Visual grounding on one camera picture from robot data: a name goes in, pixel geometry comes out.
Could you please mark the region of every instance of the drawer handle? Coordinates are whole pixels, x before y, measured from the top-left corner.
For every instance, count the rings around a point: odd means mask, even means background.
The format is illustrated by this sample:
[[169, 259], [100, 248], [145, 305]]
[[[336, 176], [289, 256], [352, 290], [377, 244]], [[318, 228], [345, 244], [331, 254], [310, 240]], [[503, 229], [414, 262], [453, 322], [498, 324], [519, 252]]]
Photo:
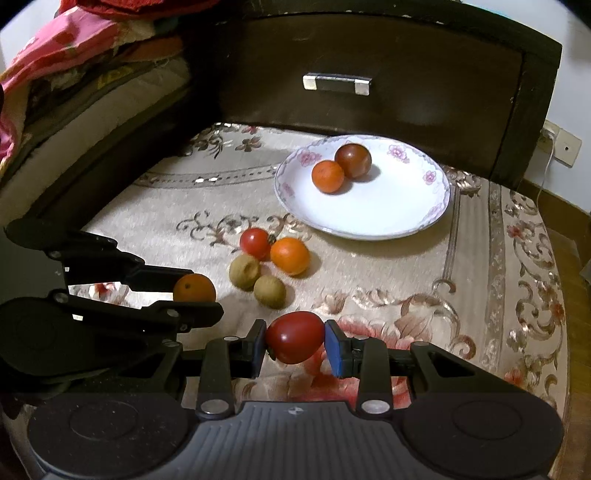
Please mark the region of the drawer handle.
[[306, 73], [302, 81], [305, 90], [323, 90], [325, 92], [354, 93], [355, 95], [369, 95], [371, 79], [336, 73]]

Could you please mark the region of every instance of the orange tomato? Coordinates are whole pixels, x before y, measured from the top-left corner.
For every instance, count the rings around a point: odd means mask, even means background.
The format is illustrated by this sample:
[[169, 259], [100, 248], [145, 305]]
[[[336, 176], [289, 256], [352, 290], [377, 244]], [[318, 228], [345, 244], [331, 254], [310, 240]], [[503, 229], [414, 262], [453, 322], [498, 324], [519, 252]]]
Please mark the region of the orange tomato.
[[200, 273], [185, 275], [173, 288], [174, 301], [216, 301], [216, 287]]
[[318, 162], [312, 169], [312, 182], [321, 192], [334, 193], [345, 180], [343, 168], [332, 160]]
[[310, 265], [310, 251], [301, 240], [285, 237], [271, 246], [271, 261], [288, 275], [299, 275]]

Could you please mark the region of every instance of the wall socket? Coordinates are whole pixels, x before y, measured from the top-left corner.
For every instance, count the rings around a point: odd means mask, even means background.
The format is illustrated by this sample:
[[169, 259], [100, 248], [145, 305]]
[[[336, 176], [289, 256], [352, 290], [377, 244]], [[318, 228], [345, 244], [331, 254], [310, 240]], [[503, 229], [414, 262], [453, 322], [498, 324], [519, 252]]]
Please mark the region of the wall socket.
[[[544, 129], [551, 131], [556, 136], [554, 158], [566, 166], [572, 167], [579, 155], [583, 141], [548, 120], [544, 122]], [[540, 134], [538, 148], [550, 155], [552, 141]]]

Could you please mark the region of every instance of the red cloth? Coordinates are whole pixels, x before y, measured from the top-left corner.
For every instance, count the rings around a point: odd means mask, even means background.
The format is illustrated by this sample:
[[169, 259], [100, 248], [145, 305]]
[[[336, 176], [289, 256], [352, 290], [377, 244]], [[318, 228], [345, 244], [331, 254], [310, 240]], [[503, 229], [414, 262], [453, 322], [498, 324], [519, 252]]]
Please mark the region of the red cloth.
[[80, 7], [110, 20], [156, 20], [200, 12], [219, 0], [61, 0], [60, 13]]

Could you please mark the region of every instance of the floral tablecloth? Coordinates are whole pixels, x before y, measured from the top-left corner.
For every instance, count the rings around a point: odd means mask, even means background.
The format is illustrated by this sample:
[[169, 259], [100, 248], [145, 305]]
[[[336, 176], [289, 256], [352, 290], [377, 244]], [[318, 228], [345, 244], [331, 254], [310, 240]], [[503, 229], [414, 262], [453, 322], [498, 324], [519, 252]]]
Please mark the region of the floral tablecloth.
[[[214, 327], [180, 334], [185, 349], [244, 335], [257, 318], [270, 323], [286, 312], [312, 310], [336, 319], [349, 334], [377, 336], [390, 348], [432, 342], [534, 393], [564, 416], [569, 376], [563, 295], [534, 203], [445, 167], [452, 195], [434, 226], [391, 241], [340, 239], [283, 211], [273, 191], [278, 165], [318, 139], [216, 124], [196, 135], [178, 157], [164, 159], [129, 186], [87, 229], [116, 238], [120, 249], [150, 264], [191, 268], [212, 279], [225, 315]], [[288, 287], [282, 311], [259, 305], [252, 293], [228, 280], [239, 236], [251, 226], [279, 238], [299, 237], [312, 252], [304, 277], [290, 278], [265, 264]], [[171, 298], [119, 285], [74, 291], [134, 307]], [[187, 407], [194, 405], [198, 380], [189, 380]], [[300, 365], [266, 358], [260, 378], [236, 380], [234, 386], [238, 401], [352, 401], [356, 385], [356, 379], [332, 377], [320, 350]], [[408, 405], [404, 379], [392, 379], [392, 393], [397, 407]]]

